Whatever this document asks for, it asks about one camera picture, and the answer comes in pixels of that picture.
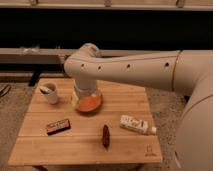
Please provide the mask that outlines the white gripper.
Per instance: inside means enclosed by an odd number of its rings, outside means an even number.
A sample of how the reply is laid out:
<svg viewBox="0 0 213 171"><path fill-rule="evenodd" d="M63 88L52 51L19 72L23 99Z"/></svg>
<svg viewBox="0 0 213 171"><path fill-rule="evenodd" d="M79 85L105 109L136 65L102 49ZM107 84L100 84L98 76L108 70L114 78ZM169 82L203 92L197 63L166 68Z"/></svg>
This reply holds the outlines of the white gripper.
<svg viewBox="0 0 213 171"><path fill-rule="evenodd" d="M83 97L90 96L97 91L97 82L95 80L74 80L74 90L72 93L72 105L76 107Z"/></svg>

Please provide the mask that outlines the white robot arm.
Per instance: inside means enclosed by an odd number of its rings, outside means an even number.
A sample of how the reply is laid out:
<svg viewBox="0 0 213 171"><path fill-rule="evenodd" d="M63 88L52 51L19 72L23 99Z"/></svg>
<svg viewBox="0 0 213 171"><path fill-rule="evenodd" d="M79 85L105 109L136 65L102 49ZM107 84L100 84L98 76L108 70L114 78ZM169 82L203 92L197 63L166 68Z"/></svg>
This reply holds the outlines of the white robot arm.
<svg viewBox="0 0 213 171"><path fill-rule="evenodd" d="M80 96L96 82L151 87L189 98L176 131L172 171L213 171L213 50L177 50L103 58L87 43L64 63Z"/></svg>

